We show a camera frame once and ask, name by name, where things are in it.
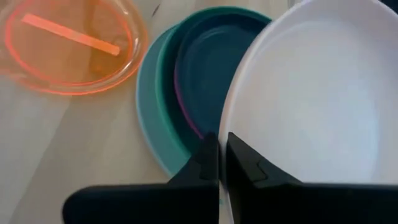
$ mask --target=orange stick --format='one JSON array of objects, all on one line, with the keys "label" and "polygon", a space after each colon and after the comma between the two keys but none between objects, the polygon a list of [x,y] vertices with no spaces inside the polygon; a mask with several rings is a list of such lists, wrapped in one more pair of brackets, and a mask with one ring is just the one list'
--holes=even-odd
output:
[{"label": "orange stick", "polygon": [[120,48],[116,45],[107,43],[103,40],[98,40],[94,37],[90,37],[88,35],[79,33],[77,31],[74,31],[72,29],[69,29],[67,27],[58,25],[54,22],[48,21],[46,19],[40,18],[38,16],[35,16],[33,14],[26,14],[22,18],[22,22],[25,22],[29,25],[32,25],[34,27],[47,30],[53,34],[57,34],[61,37],[65,37],[70,40],[74,40],[76,42],[79,42],[81,44],[85,44],[89,47],[102,50],[104,52],[107,52],[109,54],[112,54],[114,56],[118,56],[120,53]]}]

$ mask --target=orange glass dish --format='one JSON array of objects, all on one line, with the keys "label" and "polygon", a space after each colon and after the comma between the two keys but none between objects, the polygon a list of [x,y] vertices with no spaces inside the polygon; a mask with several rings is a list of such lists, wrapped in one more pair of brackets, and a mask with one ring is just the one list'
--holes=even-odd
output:
[{"label": "orange glass dish", "polygon": [[147,47],[130,0],[24,0],[1,13],[7,74],[39,91],[84,95],[123,82]]}]

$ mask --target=bowl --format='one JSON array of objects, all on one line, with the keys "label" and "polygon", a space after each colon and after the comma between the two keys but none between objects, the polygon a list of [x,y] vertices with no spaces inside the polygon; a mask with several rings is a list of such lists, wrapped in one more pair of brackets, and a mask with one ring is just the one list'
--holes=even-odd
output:
[{"label": "bowl", "polygon": [[147,48],[144,21],[128,0],[10,1],[0,35],[0,69],[59,95],[117,86],[135,74]]},{"label": "bowl", "polygon": [[243,55],[270,19],[238,7],[214,7],[188,18],[175,63],[174,88],[196,134],[218,134],[223,105]]}]

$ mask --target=table surface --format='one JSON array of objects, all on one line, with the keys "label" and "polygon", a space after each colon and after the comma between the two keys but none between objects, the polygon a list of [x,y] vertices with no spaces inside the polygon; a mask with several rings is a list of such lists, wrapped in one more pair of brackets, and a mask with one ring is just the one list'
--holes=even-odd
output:
[{"label": "table surface", "polygon": [[[152,38],[204,7],[243,6],[276,18],[289,2],[134,0]],[[48,95],[0,74],[0,223],[62,223],[65,199],[89,185],[168,181],[139,128],[135,90],[132,77],[94,95]]]}]

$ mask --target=pink rim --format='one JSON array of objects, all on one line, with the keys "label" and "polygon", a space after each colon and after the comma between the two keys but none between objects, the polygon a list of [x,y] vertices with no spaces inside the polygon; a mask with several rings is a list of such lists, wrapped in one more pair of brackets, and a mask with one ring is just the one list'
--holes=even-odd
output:
[{"label": "pink rim", "polygon": [[195,123],[192,121],[192,119],[189,117],[189,114],[187,112],[187,109],[184,107],[184,103],[182,101],[182,94],[181,90],[178,85],[178,80],[177,80],[177,66],[174,67],[174,90],[175,94],[177,96],[178,104],[180,105],[180,108],[182,110],[182,113],[184,114],[185,120],[187,120],[189,126],[191,129],[199,136],[200,139],[203,139],[202,133],[199,131],[199,129],[195,126]]}]

